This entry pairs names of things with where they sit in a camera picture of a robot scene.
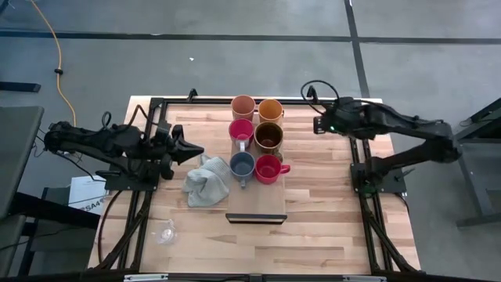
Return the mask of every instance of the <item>towel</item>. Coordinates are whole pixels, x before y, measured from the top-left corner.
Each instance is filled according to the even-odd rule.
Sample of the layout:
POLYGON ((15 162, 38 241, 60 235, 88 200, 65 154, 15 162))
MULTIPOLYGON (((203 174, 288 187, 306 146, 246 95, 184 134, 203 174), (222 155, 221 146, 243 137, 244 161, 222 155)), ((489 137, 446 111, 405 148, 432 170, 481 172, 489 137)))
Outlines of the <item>towel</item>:
POLYGON ((188 193, 188 206, 208 207, 229 194, 232 172, 221 157, 200 156, 199 168, 188 172, 182 191, 188 193))

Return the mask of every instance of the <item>pink mug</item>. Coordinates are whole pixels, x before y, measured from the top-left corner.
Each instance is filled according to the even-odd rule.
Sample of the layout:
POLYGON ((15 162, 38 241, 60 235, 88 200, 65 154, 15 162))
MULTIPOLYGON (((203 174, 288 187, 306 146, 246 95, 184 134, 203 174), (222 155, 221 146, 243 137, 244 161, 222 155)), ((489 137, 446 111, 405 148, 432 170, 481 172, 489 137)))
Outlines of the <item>pink mug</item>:
POLYGON ((247 119, 237 119, 229 124, 229 135, 240 152, 243 152, 252 143, 254 125, 247 119))

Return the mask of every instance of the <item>mug rim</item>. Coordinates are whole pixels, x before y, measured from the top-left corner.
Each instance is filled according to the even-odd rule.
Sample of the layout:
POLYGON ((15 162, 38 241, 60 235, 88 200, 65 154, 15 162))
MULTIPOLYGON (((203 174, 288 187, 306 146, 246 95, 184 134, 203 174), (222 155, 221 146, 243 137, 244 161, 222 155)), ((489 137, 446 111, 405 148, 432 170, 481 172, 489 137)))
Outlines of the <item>mug rim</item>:
POLYGON ((256 159, 254 158, 254 156, 249 153, 249 152, 238 152, 238 153, 235 153, 234 155, 232 155, 232 157, 229 159, 229 170, 232 172, 232 174, 236 175, 236 176, 239 176, 239 177, 245 177, 245 176, 249 176, 250 174, 252 174, 255 170, 256 170, 256 159), (233 171, 233 168, 232 168, 232 159, 237 155, 237 154, 248 154, 250 155, 250 157, 252 158, 252 169, 250 170, 249 173, 246 173, 244 175, 241 175, 241 174, 238 174, 236 172, 233 171))
POLYGON ((256 141, 256 144, 258 144, 259 146, 265 148, 265 149, 275 149, 277 148, 278 146, 280 146, 280 144, 282 144, 282 141, 283 141, 283 129, 280 127, 280 125, 276 124, 275 122, 273 121, 264 121, 262 123, 260 123, 258 126, 256 126, 256 129, 254 130, 254 141, 256 141), (278 128, 279 131, 280 131, 280 142, 278 142, 278 144, 276 144, 275 146, 263 146, 261 143, 259 143, 258 141, 258 129, 261 127, 261 126, 264 126, 264 125, 273 125, 275 128, 278 128))
POLYGON ((259 114, 259 117, 260 118, 263 118, 265 119, 266 121, 276 121, 277 119, 279 119, 281 116, 282 116, 282 113, 283 113, 283 105, 281 104, 280 101, 278 101, 277 99, 264 99, 262 100, 259 105, 258 105, 258 114, 259 114), (267 118, 267 117, 264 117, 261 112, 259 111, 259 109, 261 108, 261 105, 263 103, 266 103, 268 101, 272 101, 272 102, 275 102, 275 104, 278 104, 280 106, 280 114, 277 116, 277 117, 274 117, 274 118, 267 118))
POLYGON ((254 110, 256 109, 256 100, 254 98, 250 97, 249 95, 238 95, 237 97, 235 97, 235 98, 232 99, 232 102, 230 103, 230 106, 232 108, 232 112, 233 113, 236 113, 236 114, 239 114, 239 115, 248 115, 248 114, 254 113, 254 110), (251 99, 252 102, 254 103, 254 106, 252 107, 252 110, 250 112, 248 112, 248 113, 239 113, 239 112, 237 112, 236 110, 233 109, 233 102, 237 98, 244 98, 244 97, 251 99))
POLYGON ((272 155, 272 154, 264 154, 262 156, 260 156, 257 160, 256 160, 256 165, 254 166, 254 170, 256 171, 257 174, 259 174, 260 177, 264 178, 264 179, 274 179, 276 176, 280 175, 280 171, 282 170, 282 162, 280 161, 280 159, 275 156, 275 155, 272 155), (273 159, 277 160, 280 164, 280 170, 272 177, 266 177, 266 176, 263 176, 261 173, 259 173, 258 171, 258 161, 259 159, 261 159, 262 157, 266 157, 266 156, 270 156, 272 157, 273 159))
POLYGON ((251 134, 250 134, 250 136, 247 138, 247 139, 252 139, 252 137, 253 137, 253 135, 254 135, 254 124, 252 123, 252 121, 249 121, 249 120, 248 120, 248 119, 246 119, 246 118, 237 118, 236 120, 232 121, 232 122, 229 124, 229 126, 228 126, 228 133, 229 133, 229 136, 230 136, 231 138, 234 138, 234 139, 236 139, 236 140, 240 140, 240 141, 247 140, 247 139, 238 139, 238 138, 236 138, 236 137, 233 137, 233 136, 232 136, 232 130, 231 130, 232 125, 233 125, 233 123, 234 123, 235 121, 240 121, 240 120, 241 120, 241 121, 246 121, 246 122, 250 123, 250 125, 252 125, 252 133, 251 133, 251 134))

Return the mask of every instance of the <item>butcher block tabletop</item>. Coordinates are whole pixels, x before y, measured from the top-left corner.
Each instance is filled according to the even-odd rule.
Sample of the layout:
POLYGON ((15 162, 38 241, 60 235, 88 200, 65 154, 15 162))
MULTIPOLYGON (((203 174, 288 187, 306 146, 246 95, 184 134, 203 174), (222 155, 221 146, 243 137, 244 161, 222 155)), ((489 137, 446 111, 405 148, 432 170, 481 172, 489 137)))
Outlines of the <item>butcher block tabletop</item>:
MULTIPOLYGON (((128 122, 136 105, 148 109, 150 96, 133 96, 128 105, 128 122)), ((190 208, 181 191, 189 170, 197 168, 198 157, 173 165, 173 180, 160 180, 153 193, 142 273, 262 273, 262 274, 368 274, 366 241, 358 197, 349 175, 351 151, 348 138, 336 134, 313 134, 310 107, 284 105, 282 145, 287 220, 282 225, 230 224, 225 217, 228 198, 208 208, 190 208), (163 224, 174 222, 176 238, 158 244, 163 224)), ((167 120, 182 125, 185 140, 202 146, 210 157, 229 162, 232 141, 228 126, 230 105, 170 104, 167 120)), ((138 114, 134 125, 144 130, 146 119, 138 114)), ((393 154, 389 135, 369 141, 373 156, 393 154)), ((106 198, 106 204, 113 196, 106 198)), ((110 209, 103 228, 106 256, 124 232, 132 192, 124 191, 110 209)), ((387 235, 411 266, 419 269, 409 215, 404 203, 393 194, 381 194, 387 235)), ((379 240, 375 245, 383 265, 379 240)), ((129 248, 128 264, 135 250, 135 236, 129 248)), ((96 266, 97 238, 89 267, 96 266)))

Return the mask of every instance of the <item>concrete floor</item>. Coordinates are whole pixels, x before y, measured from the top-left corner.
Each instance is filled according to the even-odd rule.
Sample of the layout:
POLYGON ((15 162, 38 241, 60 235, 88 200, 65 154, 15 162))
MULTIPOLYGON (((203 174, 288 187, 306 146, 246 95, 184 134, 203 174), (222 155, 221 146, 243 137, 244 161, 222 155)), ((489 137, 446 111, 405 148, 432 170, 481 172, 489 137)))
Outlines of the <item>concrete floor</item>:
MULTIPOLYGON (((30 3, 12 0, 6 29, 45 30, 30 3)), ((59 31, 171 34, 349 35, 342 0, 40 0, 59 31)), ((499 38, 496 0, 352 0, 360 36, 499 38)), ((63 91, 79 126, 98 128, 105 110, 122 122, 133 95, 299 96, 307 80, 360 97, 351 43, 63 39, 63 91)), ((457 125, 500 97, 501 45, 361 44, 371 97, 404 114, 457 125)), ((1 92, 0 105, 40 105, 42 129, 70 120, 56 91, 52 39, 0 38, 0 80, 42 85, 38 94, 1 92)), ((332 96, 319 89, 321 96, 332 96)), ((419 140, 392 136, 395 151, 419 140)), ((89 170, 106 166, 85 158, 89 170)), ((28 162, 20 190, 40 196, 82 175, 44 154, 28 162)), ((501 225, 456 228, 474 215, 457 164, 419 164, 406 178, 417 251, 433 274, 501 280, 501 225)))

